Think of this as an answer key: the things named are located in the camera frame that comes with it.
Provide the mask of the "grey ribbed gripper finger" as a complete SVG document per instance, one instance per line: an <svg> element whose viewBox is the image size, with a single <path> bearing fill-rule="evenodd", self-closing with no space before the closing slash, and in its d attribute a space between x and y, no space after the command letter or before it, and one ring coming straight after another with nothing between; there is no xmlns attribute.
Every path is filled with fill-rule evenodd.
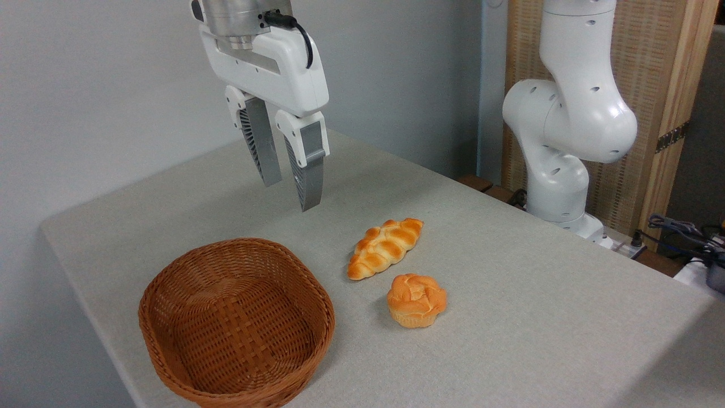
<svg viewBox="0 0 725 408"><path fill-rule="evenodd" d="M225 98L233 124L242 132L264 185L271 186L281 181L282 173L265 102L231 85L226 86Z"/></svg>
<svg viewBox="0 0 725 408"><path fill-rule="evenodd" d="M324 116L314 113L298 118L280 109L275 124L285 137L301 211L308 211L321 201L324 158L330 154Z"/></svg>

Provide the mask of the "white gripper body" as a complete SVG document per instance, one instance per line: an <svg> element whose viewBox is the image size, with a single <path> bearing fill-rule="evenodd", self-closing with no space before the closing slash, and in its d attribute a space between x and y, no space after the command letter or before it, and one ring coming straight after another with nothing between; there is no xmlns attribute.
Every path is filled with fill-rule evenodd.
<svg viewBox="0 0 725 408"><path fill-rule="evenodd" d="M306 68L306 47L299 31L272 27L254 37L251 50L235 50L228 41L200 25L202 44L217 77L249 95L297 117L329 103L329 91L316 44Z"/></svg>

